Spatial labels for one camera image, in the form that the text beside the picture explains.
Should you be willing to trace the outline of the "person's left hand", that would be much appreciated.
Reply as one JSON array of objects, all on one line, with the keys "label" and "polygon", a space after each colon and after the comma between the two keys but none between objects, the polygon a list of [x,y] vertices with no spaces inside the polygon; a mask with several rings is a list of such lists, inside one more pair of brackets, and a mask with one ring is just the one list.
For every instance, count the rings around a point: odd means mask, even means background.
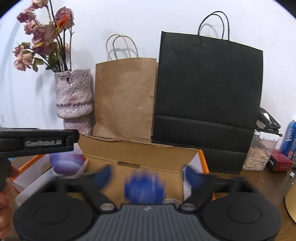
[{"label": "person's left hand", "polygon": [[13,214],[15,212],[15,197],[18,195],[10,178],[18,176],[18,169],[12,167],[9,177],[6,179],[6,186],[1,191],[1,240],[9,237],[13,228]]}]

